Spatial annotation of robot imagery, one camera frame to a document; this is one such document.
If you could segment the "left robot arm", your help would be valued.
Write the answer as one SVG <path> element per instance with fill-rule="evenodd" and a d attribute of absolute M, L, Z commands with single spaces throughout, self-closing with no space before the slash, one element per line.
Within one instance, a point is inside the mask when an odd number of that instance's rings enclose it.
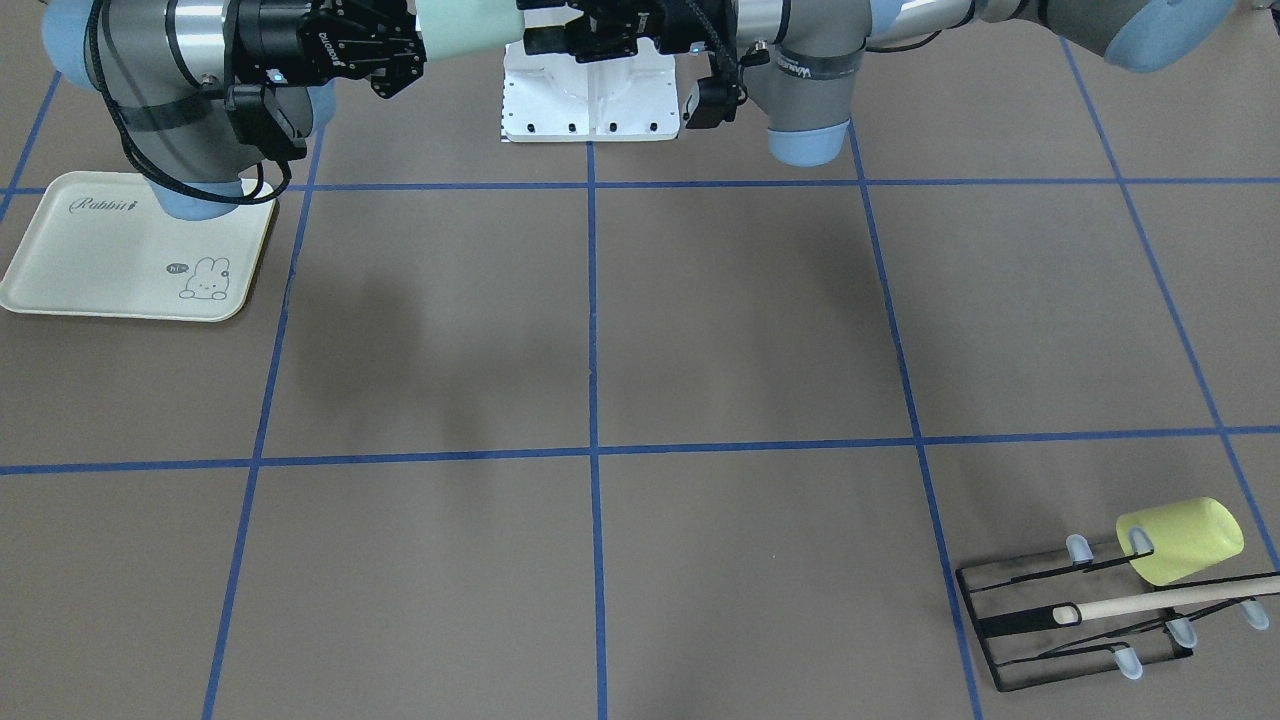
<path fill-rule="evenodd" d="M 852 123 L 858 72 L 870 54 L 910 53 L 973 22 L 1023 20 L 1102 58 L 1151 73 L 1219 28 L 1231 1 L 571 1 L 573 19 L 524 32 L 530 55 L 577 63 L 632 55 L 650 40 L 663 55 L 701 54 L 710 73 L 692 87 L 687 129 L 732 122 L 746 102 L 767 115 L 778 161 L 820 167 Z"/>

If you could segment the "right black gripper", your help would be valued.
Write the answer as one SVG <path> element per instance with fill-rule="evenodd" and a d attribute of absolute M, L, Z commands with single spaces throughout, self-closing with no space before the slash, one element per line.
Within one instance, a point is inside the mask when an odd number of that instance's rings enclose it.
<path fill-rule="evenodd" d="M 239 1 L 232 65 L 241 81 L 317 87 L 366 79 L 393 97 L 425 72 L 426 51 L 406 1 Z"/>

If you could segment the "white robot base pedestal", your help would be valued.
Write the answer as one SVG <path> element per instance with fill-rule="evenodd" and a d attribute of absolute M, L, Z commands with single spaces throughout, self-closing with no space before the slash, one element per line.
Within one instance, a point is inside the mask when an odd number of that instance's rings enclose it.
<path fill-rule="evenodd" d="M 512 143 L 671 141 L 682 127 L 675 58 L 649 38 L 632 56 L 595 63 L 509 44 L 500 119 Z"/>

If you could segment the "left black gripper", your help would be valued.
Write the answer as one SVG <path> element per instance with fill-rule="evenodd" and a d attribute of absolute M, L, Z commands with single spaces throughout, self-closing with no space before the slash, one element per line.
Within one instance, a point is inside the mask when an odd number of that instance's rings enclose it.
<path fill-rule="evenodd" d="M 522 12 L 570 8 L 580 13 L 559 26 L 527 27 L 529 55 L 563 54 L 579 63 L 632 56 L 649 38 L 664 55 L 690 53 L 694 44 L 728 46 L 731 1 L 521 1 Z"/>

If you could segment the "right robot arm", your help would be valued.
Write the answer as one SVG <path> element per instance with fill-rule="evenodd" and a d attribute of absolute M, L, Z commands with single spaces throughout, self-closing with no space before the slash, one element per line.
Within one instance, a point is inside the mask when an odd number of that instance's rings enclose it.
<path fill-rule="evenodd" d="M 406 1 L 46 1 L 41 33 L 161 208 L 195 222 L 288 187 L 334 79 L 392 97 L 428 59 Z"/>

